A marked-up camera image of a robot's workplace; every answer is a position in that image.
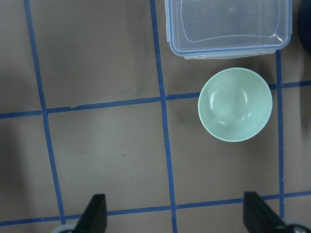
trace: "plastic container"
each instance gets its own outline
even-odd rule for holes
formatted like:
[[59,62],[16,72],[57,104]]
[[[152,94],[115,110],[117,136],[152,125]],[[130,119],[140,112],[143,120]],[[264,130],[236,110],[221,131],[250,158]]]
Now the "plastic container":
[[271,54],[292,34],[292,0],[165,0],[174,54],[226,59]]
[[204,85],[198,113],[205,129],[227,142],[241,142],[258,134],[272,111],[272,95],[266,81],[245,68],[229,68]]

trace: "bowl rim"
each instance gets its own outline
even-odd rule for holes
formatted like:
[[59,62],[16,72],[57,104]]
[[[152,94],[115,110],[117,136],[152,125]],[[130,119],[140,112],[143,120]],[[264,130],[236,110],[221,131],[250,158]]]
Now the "bowl rim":
[[[200,112],[200,102],[201,102],[202,93],[203,93],[203,91],[206,89],[206,87],[208,86],[209,82],[210,82],[211,80],[215,79],[215,78],[216,78],[218,75],[220,75],[221,73],[228,72],[228,71],[230,71],[230,70],[243,70],[243,71],[247,71],[247,72],[249,72],[249,73],[255,74],[255,76],[257,76],[257,77],[263,82],[264,86],[269,90],[269,93],[270,93],[270,95],[269,95],[269,97],[270,97],[270,98],[269,98],[269,100],[270,100],[270,101],[269,101],[270,110],[269,110],[269,114],[267,115],[267,118],[266,118],[264,124],[263,124],[261,127],[259,127],[259,129],[258,129],[255,133],[251,134],[251,135],[248,136],[248,137],[245,137],[245,138],[242,138],[242,139],[238,139],[238,140],[228,140],[228,139],[221,138],[221,137],[219,137],[219,136],[213,134],[213,133],[207,128],[207,126],[205,125],[205,123],[203,122],[202,117],[201,117],[201,112]],[[270,119],[271,113],[272,113],[272,106],[273,106],[273,100],[272,100],[272,93],[271,93],[270,87],[269,87],[269,85],[267,84],[267,82],[266,82],[258,73],[254,72],[254,71],[252,71],[252,70],[250,70],[250,69],[246,69],[246,68],[242,68],[242,67],[232,67],[232,68],[228,68],[228,69],[224,69],[224,70],[219,71],[218,73],[214,74],[214,75],[205,83],[205,85],[203,86],[203,88],[202,88],[202,90],[201,90],[201,92],[200,92],[200,96],[199,96],[199,100],[198,100],[198,114],[199,114],[200,121],[201,121],[202,125],[204,126],[204,128],[205,128],[211,135],[213,135],[214,137],[216,137],[216,138],[218,138],[218,139],[220,139],[220,140],[223,140],[223,141],[225,141],[225,142],[242,142],[242,141],[245,141],[245,140],[247,140],[247,139],[250,139],[250,138],[254,137],[255,135],[257,135],[257,134],[266,126],[266,124],[268,123],[268,121],[269,121],[269,119]]]

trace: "container lid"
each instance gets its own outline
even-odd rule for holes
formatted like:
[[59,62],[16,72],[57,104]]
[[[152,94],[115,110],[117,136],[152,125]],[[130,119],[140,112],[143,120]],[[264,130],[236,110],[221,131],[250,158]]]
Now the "container lid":
[[291,0],[165,1],[168,42],[179,56],[274,52],[290,41]]

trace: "light green plastic bowl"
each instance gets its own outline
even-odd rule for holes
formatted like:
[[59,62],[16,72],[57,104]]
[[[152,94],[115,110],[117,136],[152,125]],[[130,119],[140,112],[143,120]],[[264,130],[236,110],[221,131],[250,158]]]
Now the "light green plastic bowl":
[[214,137],[241,142],[258,134],[272,111],[266,81],[245,68],[220,71],[204,85],[198,102],[200,120]]

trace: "bowl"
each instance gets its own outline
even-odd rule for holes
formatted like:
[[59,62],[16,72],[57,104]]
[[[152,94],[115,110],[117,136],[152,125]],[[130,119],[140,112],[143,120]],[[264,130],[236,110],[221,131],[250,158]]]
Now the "bowl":
[[198,112],[205,129],[227,142],[241,142],[258,134],[272,111],[272,95],[266,81],[245,68],[229,68],[204,85]]

